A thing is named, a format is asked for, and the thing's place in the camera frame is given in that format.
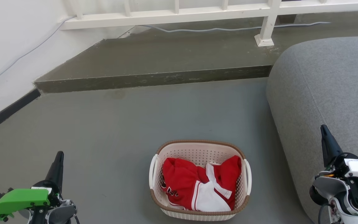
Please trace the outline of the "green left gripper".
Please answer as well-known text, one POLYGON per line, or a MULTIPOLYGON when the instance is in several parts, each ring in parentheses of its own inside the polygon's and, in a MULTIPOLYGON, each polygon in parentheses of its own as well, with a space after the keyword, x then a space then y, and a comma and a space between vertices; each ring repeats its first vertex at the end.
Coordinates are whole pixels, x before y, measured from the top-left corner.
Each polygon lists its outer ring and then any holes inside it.
POLYGON ((0 220, 7 222, 15 212, 27 210, 28 224, 47 224, 48 213, 61 205, 63 169, 64 152, 58 151, 45 180, 29 189, 10 188, 0 193, 0 220))

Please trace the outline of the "white perforated plastic laundry basket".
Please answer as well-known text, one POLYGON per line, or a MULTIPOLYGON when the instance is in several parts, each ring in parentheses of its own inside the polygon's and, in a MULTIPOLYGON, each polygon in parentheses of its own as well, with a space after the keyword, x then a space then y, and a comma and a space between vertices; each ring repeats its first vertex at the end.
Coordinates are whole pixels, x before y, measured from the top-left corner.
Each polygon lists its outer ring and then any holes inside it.
POLYGON ((185 220, 223 221, 231 219, 246 207, 252 188, 252 172, 243 152, 230 143, 194 139, 176 140, 163 144, 157 150, 150 162, 148 181, 153 201, 166 215, 185 220), (242 162, 233 210, 229 212, 201 212, 177 209, 169 205, 168 197, 161 189, 163 182, 162 167, 166 159, 184 159, 196 166, 205 167, 210 162, 220 165, 232 156, 239 156, 242 162))

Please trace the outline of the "grey fabric sofa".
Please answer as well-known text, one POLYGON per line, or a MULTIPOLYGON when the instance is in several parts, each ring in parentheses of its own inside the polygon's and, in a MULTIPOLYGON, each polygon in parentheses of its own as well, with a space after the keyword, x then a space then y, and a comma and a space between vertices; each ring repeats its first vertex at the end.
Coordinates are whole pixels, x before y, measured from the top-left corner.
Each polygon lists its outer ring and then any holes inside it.
POLYGON ((324 169, 320 126, 358 156, 358 37, 307 41, 285 50, 270 71, 267 100, 303 210, 317 224, 309 189, 324 169))

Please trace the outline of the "black baseboard strip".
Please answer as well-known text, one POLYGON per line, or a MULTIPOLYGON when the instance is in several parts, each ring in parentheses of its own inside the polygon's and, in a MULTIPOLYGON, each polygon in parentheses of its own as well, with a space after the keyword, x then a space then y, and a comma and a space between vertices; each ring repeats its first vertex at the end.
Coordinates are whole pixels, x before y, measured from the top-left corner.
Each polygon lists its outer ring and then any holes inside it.
POLYGON ((13 116, 16 112, 35 101, 37 98, 41 96, 40 91, 35 88, 30 91, 28 94, 24 95, 22 98, 8 106, 7 108, 0 111, 0 124, 2 124, 9 117, 13 116))

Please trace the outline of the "red and white jersey garment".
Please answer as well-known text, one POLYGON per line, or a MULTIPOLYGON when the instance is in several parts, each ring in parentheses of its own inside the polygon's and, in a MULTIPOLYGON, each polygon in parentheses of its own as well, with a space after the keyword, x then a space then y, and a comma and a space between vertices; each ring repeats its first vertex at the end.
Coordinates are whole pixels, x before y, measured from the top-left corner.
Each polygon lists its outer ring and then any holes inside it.
POLYGON ((232 156, 222 164, 196 166, 190 161, 168 158, 162 167, 161 189, 169 205, 183 210, 229 212, 234 209, 242 162, 232 156))

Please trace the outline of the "white wooden railing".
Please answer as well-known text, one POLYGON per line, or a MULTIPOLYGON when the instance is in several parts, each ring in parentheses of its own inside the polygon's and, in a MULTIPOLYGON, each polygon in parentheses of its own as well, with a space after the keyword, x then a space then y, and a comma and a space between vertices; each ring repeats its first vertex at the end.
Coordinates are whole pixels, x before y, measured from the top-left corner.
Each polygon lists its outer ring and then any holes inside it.
POLYGON ((101 27, 146 26, 183 22, 213 21, 263 17, 260 33, 255 36, 257 46, 273 46, 272 33, 278 16, 358 11, 358 0, 259 0, 258 3, 230 4, 234 0, 219 0, 217 6, 182 8, 180 0, 173 0, 173 9, 134 11, 130 1, 123 0, 123 12, 84 14, 80 0, 71 0, 74 16, 65 20, 62 30, 101 27))

